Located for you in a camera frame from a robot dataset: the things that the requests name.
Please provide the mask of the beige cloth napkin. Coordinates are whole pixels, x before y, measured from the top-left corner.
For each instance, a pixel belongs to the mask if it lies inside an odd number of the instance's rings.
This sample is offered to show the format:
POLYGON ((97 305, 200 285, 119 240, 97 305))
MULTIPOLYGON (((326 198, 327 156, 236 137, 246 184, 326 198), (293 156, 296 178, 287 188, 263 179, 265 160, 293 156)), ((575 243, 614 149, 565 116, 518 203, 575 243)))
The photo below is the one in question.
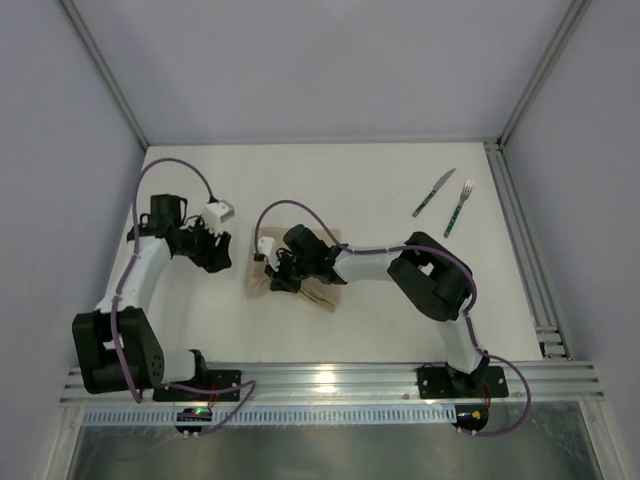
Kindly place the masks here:
MULTIPOLYGON (((284 227, 260 227, 258 238, 273 238, 276 247, 284 247, 283 238, 287 231, 288 229, 284 227)), ((245 280, 246 295, 249 298, 261 298, 267 294, 283 296, 284 292, 270 290, 270 279, 264 270, 265 263, 253 259, 253 244, 250 244, 245 280)), ((295 297, 332 313, 341 301, 341 290, 337 286, 326 285, 315 278, 309 278, 302 282, 300 291, 295 294, 295 297)))

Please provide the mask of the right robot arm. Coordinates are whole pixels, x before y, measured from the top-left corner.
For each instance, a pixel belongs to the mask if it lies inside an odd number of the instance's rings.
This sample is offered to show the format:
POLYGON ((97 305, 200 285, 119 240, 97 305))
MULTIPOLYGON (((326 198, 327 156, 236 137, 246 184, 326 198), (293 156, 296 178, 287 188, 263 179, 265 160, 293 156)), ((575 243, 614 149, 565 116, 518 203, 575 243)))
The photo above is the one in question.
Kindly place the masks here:
POLYGON ((468 266, 432 237, 415 232, 404 243, 368 249, 328 245, 299 224, 279 247, 271 237, 254 241, 257 261, 266 263, 270 289, 297 293, 307 279, 325 285, 391 282, 419 313, 438 324, 445 347, 445 377, 457 394, 469 397, 484 383, 489 364, 470 319, 477 287, 468 266))

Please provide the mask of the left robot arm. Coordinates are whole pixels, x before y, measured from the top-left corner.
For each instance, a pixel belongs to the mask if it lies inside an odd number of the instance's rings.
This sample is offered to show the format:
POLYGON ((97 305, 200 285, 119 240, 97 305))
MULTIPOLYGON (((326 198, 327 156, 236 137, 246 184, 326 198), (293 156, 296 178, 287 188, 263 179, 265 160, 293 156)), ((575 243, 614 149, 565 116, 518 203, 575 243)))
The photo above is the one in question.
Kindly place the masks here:
POLYGON ((184 257, 209 274, 232 265, 231 235, 223 225, 233 217, 233 206, 212 198, 190 222, 187 205, 177 195, 152 196, 149 212, 127 234, 129 260, 118 281, 92 311, 75 316, 72 336, 88 393, 206 386, 203 354, 163 346, 148 316, 158 281, 174 258, 184 257))

